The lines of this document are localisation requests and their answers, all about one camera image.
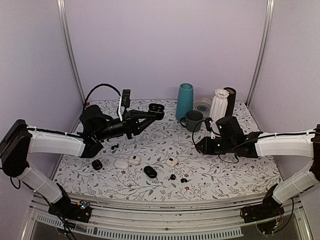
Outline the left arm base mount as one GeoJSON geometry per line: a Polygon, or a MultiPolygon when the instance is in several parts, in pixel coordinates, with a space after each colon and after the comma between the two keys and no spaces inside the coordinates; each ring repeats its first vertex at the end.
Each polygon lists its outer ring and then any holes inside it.
{"type": "Polygon", "coordinates": [[[67,220],[88,223],[92,208],[86,204],[71,203],[70,200],[60,199],[56,203],[51,203],[48,213],[67,220]]]}

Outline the cream earbud case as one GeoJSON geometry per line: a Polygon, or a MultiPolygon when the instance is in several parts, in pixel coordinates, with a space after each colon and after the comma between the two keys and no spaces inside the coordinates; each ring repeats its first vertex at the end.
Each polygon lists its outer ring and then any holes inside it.
{"type": "Polygon", "coordinates": [[[179,163],[179,160],[177,158],[173,158],[173,157],[169,157],[166,160],[166,165],[170,168],[173,168],[174,166],[176,166],[179,163]]]}

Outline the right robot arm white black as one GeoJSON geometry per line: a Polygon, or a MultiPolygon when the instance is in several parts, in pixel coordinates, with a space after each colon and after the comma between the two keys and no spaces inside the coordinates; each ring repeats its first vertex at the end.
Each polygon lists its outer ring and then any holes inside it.
{"type": "Polygon", "coordinates": [[[320,128],[268,133],[255,131],[244,134],[236,117],[225,116],[216,121],[219,133],[215,138],[203,137],[195,149],[204,155],[234,153],[238,157],[256,159],[268,156],[302,156],[311,161],[293,176],[272,186],[259,206],[262,218],[269,218],[278,206],[320,182],[320,128]]]}

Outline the black earbud charging case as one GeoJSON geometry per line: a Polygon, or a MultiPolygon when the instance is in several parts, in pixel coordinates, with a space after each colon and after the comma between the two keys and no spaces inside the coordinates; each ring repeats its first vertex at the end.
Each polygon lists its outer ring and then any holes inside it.
{"type": "Polygon", "coordinates": [[[162,120],[165,115],[165,106],[158,103],[150,103],[148,105],[148,114],[154,115],[156,120],[162,120]]]}

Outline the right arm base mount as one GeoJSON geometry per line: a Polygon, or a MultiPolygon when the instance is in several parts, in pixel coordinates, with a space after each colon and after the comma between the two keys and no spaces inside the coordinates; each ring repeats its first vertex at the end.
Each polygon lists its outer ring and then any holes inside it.
{"type": "Polygon", "coordinates": [[[245,223],[261,221],[284,214],[285,211],[282,204],[273,199],[273,192],[277,186],[278,184],[276,183],[267,191],[262,203],[247,205],[240,210],[240,217],[245,223]]]}

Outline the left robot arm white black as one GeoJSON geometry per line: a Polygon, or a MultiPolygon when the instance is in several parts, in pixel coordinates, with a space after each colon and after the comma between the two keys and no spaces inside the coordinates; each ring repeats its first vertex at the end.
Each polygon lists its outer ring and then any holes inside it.
{"type": "Polygon", "coordinates": [[[103,148],[103,141],[126,135],[128,139],[141,134],[149,125],[164,118],[165,107],[151,103],[148,111],[129,110],[118,118],[103,114],[98,105],[86,108],[80,116],[83,131],[74,135],[30,127],[18,119],[0,142],[3,172],[17,178],[44,196],[63,216],[74,213],[74,205],[63,189],[32,167],[27,157],[34,153],[70,155],[84,159],[95,157],[103,148]]]}

